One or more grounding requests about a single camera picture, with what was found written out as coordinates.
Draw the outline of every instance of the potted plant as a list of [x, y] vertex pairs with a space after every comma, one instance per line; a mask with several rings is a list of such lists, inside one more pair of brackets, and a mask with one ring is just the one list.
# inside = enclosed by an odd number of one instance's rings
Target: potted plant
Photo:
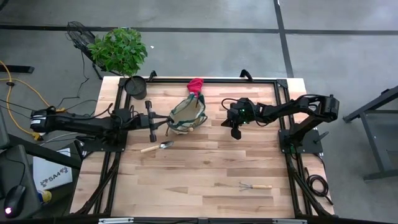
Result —
[[114, 71], [129, 78], [124, 83], [125, 91], [137, 100], [146, 97], [146, 81], [135, 75], [144, 59], [148, 57], [140, 32], [129, 28], [109, 31], [102, 39], [88, 45], [93, 60], [107, 71]]

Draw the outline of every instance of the gray floor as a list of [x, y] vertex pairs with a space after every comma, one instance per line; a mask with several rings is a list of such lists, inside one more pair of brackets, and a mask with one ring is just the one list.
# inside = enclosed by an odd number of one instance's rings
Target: gray floor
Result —
[[[286, 29], [398, 29], [394, 0], [280, 0], [280, 6]], [[271, 0], [13, 0], [0, 12], [1, 24], [65, 25], [73, 20], [88, 26], [277, 28]], [[143, 39], [154, 48], [149, 48], [140, 75], [156, 70], [162, 76], [235, 77], [246, 68], [254, 77], [286, 77], [278, 34], [146, 32]], [[305, 79], [309, 93], [335, 94], [341, 102], [340, 118], [397, 85], [396, 36], [288, 35], [287, 43], [295, 77]], [[0, 30], [0, 49], [0, 60], [7, 64], [36, 68], [32, 75], [14, 76], [29, 82], [53, 105], [74, 96], [84, 80], [81, 55], [64, 32]], [[81, 98], [66, 101], [65, 106], [97, 98], [101, 82], [88, 60], [85, 73], [90, 80]], [[7, 86], [1, 85], [0, 97], [6, 93]], [[14, 88], [11, 101], [44, 107], [22, 85]], [[73, 112], [91, 113], [94, 107], [87, 103]], [[10, 133], [30, 139], [3, 113]], [[26, 118], [15, 117], [29, 127]], [[398, 178], [368, 184], [362, 180], [377, 166], [360, 121], [345, 124], [339, 119], [319, 129], [330, 132], [323, 146], [336, 214], [398, 222]], [[55, 142], [48, 147], [63, 145]]]

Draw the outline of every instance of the yellow cable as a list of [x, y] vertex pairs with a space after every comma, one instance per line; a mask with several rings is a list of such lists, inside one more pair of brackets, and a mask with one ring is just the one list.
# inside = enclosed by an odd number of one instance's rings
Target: yellow cable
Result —
[[[19, 80], [19, 79], [16, 79], [16, 78], [12, 78], [12, 77], [11, 77], [11, 74], [10, 74], [10, 71], [8, 70], [7, 66], [6, 66], [1, 60], [0, 60], [0, 63], [1, 63], [1, 64], [3, 65], [3, 67], [6, 69], [7, 74], [8, 74], [8, 77], [9, 77], [9, 78], [0, 78], [0, 81], [9, 81], [9, 82], [11, 82], [11, 81], [13, 81], [13, 80], [19, 81], [19, 82], [23, 83], [24, 85], [28, 86], [31, 90], [33, 90], [47, 106], [50, 106], [50, 105], [44, 100], [44, 98], [42, 97], [42, 95], [41, 95], [37, 90], [35, 90], [35, 89], [34, 89], [33, 87], [31, 87], [28, 83], [26, 83], [26, 82], [24, 82], [24, 81], [22, 81], [22, 80]], [[9, 115], [10, 115], [12, 121], [15, 123], [15, 125], [16, 125], [21, 131], [23, 131], [23, 132], [25, 132], [25, 133], [27, 133], [27, 134], [32, 135], [32, 136], [35, 138], [35, 140], [38, 140], [39, 137], [40, 137], [40, 134], [39, 134], [39, 133], [30, 132], [30, 131], [25, 130], [24, 128], [22, 128], [21, 126], [19, 126], [19, 124], [17, 123], [17, 121], [14, 119], [14, 117], [13, 117], [11, 111], [10, 111], [10, 105], [9, 105], [9, 103], [8, 103], [8, 102], [9, 102], [10, 95], [11, 95], [11, 90], [12, 90], [12, 86], [10, 86], [9, 89], [8, 89], [8, 94], [7, 94], [7, 109], [8, 109], [8, 113], [9, 113]]]

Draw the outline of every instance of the wooden tabletop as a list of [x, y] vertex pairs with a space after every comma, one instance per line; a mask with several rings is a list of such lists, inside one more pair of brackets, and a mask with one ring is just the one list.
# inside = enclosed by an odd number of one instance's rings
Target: wooden tabletop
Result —
[[[301, 78], [288, 78], [287, 81], [291, 98], [306, 94]], [[96, 113], [114, 103], [118, 83], [119, 77], [104, 77]], [[168, 115], [188, 96], [186, 85], [150, 83], [145, 100], [151, 100], [152, 109], [157, 114]], [[222, 99], [248, 97], [255, 103], [275, 105], [273, 85], [205, 83], [202, 93], [208, 120], [194, 132], [178, 136], [169, 131], [166, 137], [167, 125], [163, 125], [156, 131], [157, 143], [149, 141], [148, 130], [129, 132], [126, 150], [121, 156], [112, 216], [294, 217], [285, 157], [280, 153], [277, 137], [279, 122], [264, 128], [256, 123], [242, 126], [242, 139], [238, 141], [231, 137], [229, 128], [220, 126], [226, 119], [226, 111], [220, 104]], [[146, 114], [145, 100], [132, 99], [131, 104], [135, 110]], [[296, 114], [295, 120], [301, 122], [306, 117]], [[140, 153], [141, 149], [166, 140], [175, 143], [168, 149]], [[97, 188], [103, 157], [103, 152], [95, 152], [83, 161], [71, 212], [81, 208]], [[317, 157], [303, 154], [303, 163], [310, 174], [326, 178]], [[240, 181], [272, 185], [273, 188], [241, 192]], [[302, 192], [297, 188], [300, 208], [304, 211]], [[333, 207], [326, 199], [317, 199], [333, 213]]]

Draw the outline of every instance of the computer mouse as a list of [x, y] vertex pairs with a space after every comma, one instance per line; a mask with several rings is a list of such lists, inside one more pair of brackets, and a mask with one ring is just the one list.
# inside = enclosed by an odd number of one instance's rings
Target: computer mouse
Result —
[[24, 208], [25, 187], [22, 185], [14, 186], [6, 195], [4, 200], [4, 212], [6, 218], [15, 218], [21, 214]]

